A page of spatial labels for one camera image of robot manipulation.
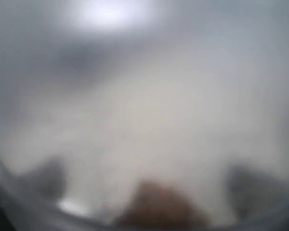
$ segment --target white powder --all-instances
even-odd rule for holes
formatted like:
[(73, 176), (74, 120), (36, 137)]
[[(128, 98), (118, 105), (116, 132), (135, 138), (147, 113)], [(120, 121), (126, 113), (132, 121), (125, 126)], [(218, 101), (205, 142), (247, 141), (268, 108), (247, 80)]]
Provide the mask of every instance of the white powder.
[(248, 57), (236, 61), (246, 66), (240, 74), (227, 73), (201, 50), (174, 50), (109, 69), (105, 81), (73, 94), (31, 94), (24, 121), (0, 137), (8, 169), (23, 174), (64, 157), (68, 184), (59, 205), (84, 216), (104, 208), (117, 215), (137, 181), (154, 178), (177, 185), (214, 225), (235, 222), (223, 184), (232, 164), (289, 177), (281, 129), (289, 96), (277, 100), (289, 81), (259, 78)]

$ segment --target brown object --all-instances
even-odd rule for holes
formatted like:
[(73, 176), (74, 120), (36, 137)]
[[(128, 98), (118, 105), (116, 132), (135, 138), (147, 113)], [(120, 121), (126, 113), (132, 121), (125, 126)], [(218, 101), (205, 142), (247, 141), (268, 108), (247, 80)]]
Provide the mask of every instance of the brown object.
[(208, 217), (175, 189), (154, 181), (142, 181), (117, 226), (146, 229), (190, 229), (207, 227)]

